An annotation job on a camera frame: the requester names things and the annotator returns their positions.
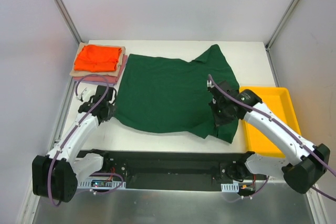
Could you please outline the dark green t shirt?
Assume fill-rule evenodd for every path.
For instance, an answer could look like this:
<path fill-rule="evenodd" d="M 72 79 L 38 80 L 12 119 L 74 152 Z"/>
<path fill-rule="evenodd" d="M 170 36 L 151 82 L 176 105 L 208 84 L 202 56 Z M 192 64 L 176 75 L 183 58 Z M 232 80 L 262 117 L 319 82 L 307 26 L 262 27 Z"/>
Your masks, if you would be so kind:
<path fill-rule="evenodd" d="M 234 119 L 216 126 L 207 90 L 208 75 L 239 89 L 234 72 L 219 45 L 210 46 L 190 62 L 131 54 L 116 99 L 115 118 L 125 126 L 150 133 L 189 132 L 232 143 Z"/>

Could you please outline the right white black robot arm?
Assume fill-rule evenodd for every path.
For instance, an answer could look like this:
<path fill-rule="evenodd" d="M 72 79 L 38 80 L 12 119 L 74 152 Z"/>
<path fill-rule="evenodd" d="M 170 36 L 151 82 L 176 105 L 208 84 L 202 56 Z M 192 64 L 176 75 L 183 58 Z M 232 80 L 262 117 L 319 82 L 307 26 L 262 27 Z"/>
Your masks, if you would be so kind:
<path fill-rule="evenodd" d="M 209 87 L 216 126 L 234 119 L 243 120 L 275 144 L 284 154 L 283 158 L 262 156 L 246 152 L 227 172 L 235 171 L 239 179 L 253 174 L 283 178 L 294 191 L 304 194 L 325 174 L 330 150 L 324 144 L 315 145 L 292 130 L 267 107 L 262 99 L 249 89 L 224 92 Z"/>

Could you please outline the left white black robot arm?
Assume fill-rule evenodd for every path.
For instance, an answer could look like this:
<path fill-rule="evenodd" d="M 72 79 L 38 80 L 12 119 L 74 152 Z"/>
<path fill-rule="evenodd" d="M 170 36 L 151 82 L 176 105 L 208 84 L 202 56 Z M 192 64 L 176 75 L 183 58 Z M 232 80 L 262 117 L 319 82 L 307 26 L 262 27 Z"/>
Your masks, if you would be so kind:
<path fill-rule="evenodd" d="M 99 176 L 110 173 L 111 164 L 97 153 L 86 154 L 76 161 L 84 143 L 98 126 L 114 116 L 115 106 L 103 101 L 96 105 L 85 102 L 66 135 L 45 156 L 37 155 L 32 162 L 34 195 L 49 198 L 51 203 L 69 202 L 78 183 L 96 172 Z"/>

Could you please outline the folded pink t shirt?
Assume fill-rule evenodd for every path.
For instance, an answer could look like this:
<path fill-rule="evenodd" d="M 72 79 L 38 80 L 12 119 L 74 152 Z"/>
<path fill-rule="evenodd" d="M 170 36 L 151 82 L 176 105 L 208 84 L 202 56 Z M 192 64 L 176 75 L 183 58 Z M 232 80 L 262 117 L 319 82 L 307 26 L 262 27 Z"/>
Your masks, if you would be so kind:
<path fill-rule="evenodd" d="M 74 71 L 72 69 L 69 75 L 71 77 L 73 77 L 73 79 L 75 81 L 79 81 L 81 77 L 89 75 L 89 77 L 84 78 L 84 80 L 83 80 L 84 82 L 87 82 L 87 83 L 104 82 L 104 79 L 98 76 L 98 75 L 100 75 L 100 76 L 104 76 L 108 80 L 109 84 L 114 85 L 120 79 L 121 74 L 122 74 L 122 72 L 123 72 L 123 70 L 126 66 L 127 59 L 128 59 L 127 55 L 123 55 L 119 59 L 119 63 L 117 64 L 116 71 L 112 71 L 112 72 L 87 72 L 87 71 Z"/>

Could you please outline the folded beige t shirt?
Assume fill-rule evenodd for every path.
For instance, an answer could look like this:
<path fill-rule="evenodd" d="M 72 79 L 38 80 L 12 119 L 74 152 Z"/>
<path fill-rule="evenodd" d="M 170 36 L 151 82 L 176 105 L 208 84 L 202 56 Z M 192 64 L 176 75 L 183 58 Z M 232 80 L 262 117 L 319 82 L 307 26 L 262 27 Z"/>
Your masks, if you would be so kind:
<path fill-rule="evenodd" d="M 82 77 L 97 73 L 116 77 L 121 69 L 125 47 L 80 43 L 70 76 Z"/>

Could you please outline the yellow plastic tray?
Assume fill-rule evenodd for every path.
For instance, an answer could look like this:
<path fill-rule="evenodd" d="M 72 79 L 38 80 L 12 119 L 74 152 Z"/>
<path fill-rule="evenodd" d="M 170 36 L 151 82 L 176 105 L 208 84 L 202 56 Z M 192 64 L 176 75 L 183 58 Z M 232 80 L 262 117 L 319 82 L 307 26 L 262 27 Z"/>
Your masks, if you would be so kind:
<path fill-rule="evenodd" d="M 301 133 L 293 108 L 290 93 L 286 88 L 278 87 L 240 87 L 240 92 L 249 89 L 256 93 L 269 109 L 295 132 Z M 243 121 L 246 150 L 262 156 L 284 158 L 284 154 L 260 131 Z"/>

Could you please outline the folded orange t shirt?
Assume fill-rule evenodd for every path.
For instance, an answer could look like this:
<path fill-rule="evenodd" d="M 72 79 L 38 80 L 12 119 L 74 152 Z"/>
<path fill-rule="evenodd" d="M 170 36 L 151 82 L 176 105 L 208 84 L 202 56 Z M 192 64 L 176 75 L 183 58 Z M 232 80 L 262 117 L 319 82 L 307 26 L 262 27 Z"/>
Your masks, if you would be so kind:
<path fill-rule="evenodd" d="M 122 50 L 121 47 L 84 46 L 77 54 L 73 69 L 92 73 L 116 71 Z"/>

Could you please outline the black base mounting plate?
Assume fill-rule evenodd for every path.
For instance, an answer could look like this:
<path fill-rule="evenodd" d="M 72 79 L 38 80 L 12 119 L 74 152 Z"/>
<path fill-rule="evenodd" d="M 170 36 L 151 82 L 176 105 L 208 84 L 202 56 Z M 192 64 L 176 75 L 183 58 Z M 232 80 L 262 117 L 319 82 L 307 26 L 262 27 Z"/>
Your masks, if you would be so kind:
<path fill-rule="evenodd" d="M 242 153 L 103 151 L 101 173 L 115 171 L 127 189 L 220 191 L 222 184 L 255 178 L 243 168 Z"/>

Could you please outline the aluminium front rail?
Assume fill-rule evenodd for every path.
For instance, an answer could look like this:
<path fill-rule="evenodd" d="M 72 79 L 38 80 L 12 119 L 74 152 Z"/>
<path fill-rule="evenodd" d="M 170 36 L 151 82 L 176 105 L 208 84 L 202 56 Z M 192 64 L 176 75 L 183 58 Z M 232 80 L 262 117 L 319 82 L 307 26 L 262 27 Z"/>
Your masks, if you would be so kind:
<path fill-rule="evenodd" d="M 287 183 L 290 184 L 292 182 L 292 178 L 288 174 L 280 174 L 278 176 L 269 175 L 269 181 L 272 183 Z"/>

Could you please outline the left aluminium frame post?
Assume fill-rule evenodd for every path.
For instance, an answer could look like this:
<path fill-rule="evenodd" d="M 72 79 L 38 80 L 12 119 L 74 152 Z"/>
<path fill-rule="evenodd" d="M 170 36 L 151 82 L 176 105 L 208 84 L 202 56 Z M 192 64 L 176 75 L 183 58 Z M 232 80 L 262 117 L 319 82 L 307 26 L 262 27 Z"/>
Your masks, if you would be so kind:
<path fill-rule="evenodd" d="M 70 33 L 72 34 L 73 38 L 75 39 L 75 41 L 80 44 L 81 42 L 83 42 L 79 31 L 74 23 L 74 21 L 72 20 L 67 7 L 65 5 L 65 3 L 63 2 L 63 0 L 54 0 L 61 16 L 63 17 L 68 29 L 70 30 Z"/>

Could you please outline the aluminium frame post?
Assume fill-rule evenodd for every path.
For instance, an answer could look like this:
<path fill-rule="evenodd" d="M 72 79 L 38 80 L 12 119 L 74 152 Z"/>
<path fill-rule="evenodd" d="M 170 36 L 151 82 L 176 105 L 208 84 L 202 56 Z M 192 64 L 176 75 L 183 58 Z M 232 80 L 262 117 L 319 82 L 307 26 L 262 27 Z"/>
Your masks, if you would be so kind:
<path fill-rule="evenodd" d="M 65 3 L 63 2 L 63 0 L 54 0 L 61 16 L 63 17 L 68 29 L 70 30 L 70 33 L 72 34 L 73 38 L 75 39 L 75 41 L 80 44 L 81 42 L 83 42 L 79 31 L 74 23 L 74 21 L 72 20 L 67 7 L 65 5 Z"/>
<path fill-rule="evenodd" d="M 301 2 L 301 0 L 291 0 L 290 1 L 288 7 L 286 8 L 284 14 L 282 15 L 282 17 L 280 19 L 278 25 L 276 26 L 274 32 L 272 33 L 269 40 L 265 44 L 265 49 L 266 49 L 267 52 L 271 49 L 271 47 L 275 43 L 276 39 L 280 35 L 281 31 L 284 29 L 285 25 L 289 21 L 290 17 L 294 13 L 294 11 L 296 10 L 296 8 L 298 7 L 300 2 Z"/>

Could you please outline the right aluminium frame post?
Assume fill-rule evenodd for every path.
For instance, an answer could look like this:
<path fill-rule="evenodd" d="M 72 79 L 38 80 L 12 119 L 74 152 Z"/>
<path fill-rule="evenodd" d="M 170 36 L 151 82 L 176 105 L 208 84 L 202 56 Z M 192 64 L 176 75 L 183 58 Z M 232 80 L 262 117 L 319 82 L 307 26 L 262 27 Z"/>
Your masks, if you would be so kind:
<path fill-rule="evenodd" d="M 282 15 L 282 17 L 280 19 L 278 25 L 276 26 L 274 32 L 272 33 L 269 40 L 265 44 L 265 49 L 266 49 L 267 52 L 271 49 L 271 47 L 275 43 L 276 39 L 280 35 L 281 31 L 284 29 L 285 25 L 289 21 L 290 17 L 294 13 L 294 11 L 296 10 L 296 8 L 298 7 L 300 2 L 301 2 L 301 0 L 291 0 L 290 1 L 288 7 L 286 8 L 284 14 Z"/>

